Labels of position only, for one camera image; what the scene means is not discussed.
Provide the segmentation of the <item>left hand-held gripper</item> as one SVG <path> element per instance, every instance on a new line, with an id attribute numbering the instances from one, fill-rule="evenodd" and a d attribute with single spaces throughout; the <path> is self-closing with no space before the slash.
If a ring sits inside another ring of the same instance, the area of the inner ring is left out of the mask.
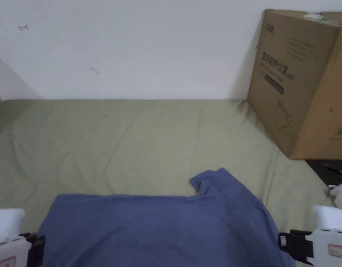
<path id="1" fill-rule="evenodd" d="M 40 267 L 43 263 L 45 236 L 20 233 L 25 210 L 0 209 L 0 267 Z"/>

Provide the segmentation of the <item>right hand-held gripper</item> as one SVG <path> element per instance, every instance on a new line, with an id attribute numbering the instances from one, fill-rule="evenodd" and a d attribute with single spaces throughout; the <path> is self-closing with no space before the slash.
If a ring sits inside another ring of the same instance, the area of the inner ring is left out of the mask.
<path id="1" fill-rule="evenodd" d="M 314 206 L 316 229 L 278 234 L 278 247 L 296 261 L 314 267 L 342 267 L 342 210 Z"/>

